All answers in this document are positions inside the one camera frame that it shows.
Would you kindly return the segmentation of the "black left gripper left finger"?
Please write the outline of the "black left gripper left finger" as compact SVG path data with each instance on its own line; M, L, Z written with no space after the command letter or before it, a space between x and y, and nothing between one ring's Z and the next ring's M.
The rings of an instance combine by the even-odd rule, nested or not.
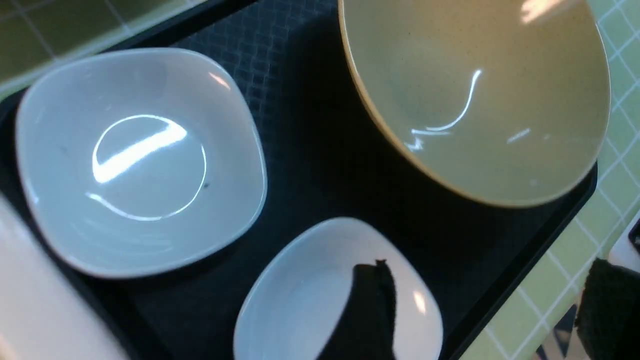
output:
M319 360L395 360L397 292L386 260L352 269L349 297Z

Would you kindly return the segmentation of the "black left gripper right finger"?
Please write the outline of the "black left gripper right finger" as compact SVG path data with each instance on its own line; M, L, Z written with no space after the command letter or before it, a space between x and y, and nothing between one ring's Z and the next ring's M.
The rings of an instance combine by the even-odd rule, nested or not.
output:
M586 277L574 325L590 359L638 360L639 273L595 259Z

